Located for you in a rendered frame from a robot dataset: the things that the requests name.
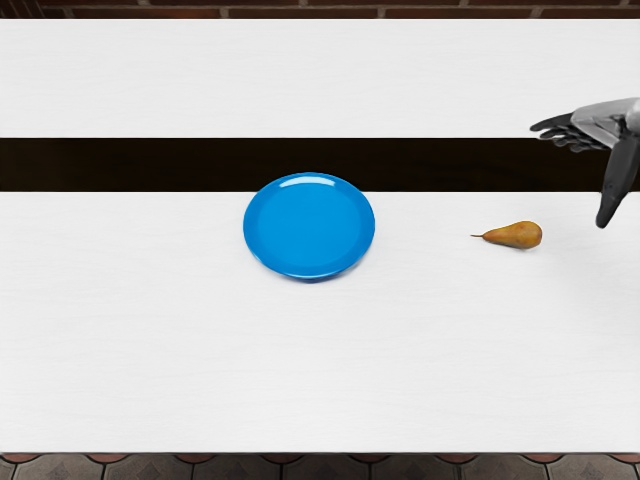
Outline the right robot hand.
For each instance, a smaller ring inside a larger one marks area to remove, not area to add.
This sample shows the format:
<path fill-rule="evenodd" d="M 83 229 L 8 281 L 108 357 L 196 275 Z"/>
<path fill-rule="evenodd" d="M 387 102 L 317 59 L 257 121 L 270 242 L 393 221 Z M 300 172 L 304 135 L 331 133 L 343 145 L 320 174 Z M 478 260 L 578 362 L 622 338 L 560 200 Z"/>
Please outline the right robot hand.
<path fill-rule="evenodd" d="M 596 226 L 603 229 L 640 173 L 640 97 L 600 102 L 530 127 L 542 140 L 574 153 L 609 150 Z"/>

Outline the blue plate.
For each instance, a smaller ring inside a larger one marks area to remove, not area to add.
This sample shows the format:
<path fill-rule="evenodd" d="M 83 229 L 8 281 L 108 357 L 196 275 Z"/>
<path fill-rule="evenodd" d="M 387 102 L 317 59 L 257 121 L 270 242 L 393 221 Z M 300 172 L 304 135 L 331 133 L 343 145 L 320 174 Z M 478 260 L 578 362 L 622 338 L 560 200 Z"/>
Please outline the blue plate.
<path fill-rule="evenodd" d="M 261 188 L 243 218 L 245 243 L 266 268 L 299 280 L 340 275 L 364 258 L 376 231 L 374 210 L 351 183 L 304 172 Z"/>

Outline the brown pear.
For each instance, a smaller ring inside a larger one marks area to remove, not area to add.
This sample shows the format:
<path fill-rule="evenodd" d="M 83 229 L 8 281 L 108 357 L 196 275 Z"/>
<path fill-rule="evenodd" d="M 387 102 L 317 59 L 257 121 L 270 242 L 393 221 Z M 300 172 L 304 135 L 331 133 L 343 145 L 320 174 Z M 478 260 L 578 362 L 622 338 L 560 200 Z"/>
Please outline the brown pear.
<path fill-rule="evenodd" d="M 542 236 L 541 227 L 532 221 L 519 221 L 483 234 L 472 234 L 472 237 L 481 238 L 488 243 L 519 250 L 529 250 L 539 246 Z"/>

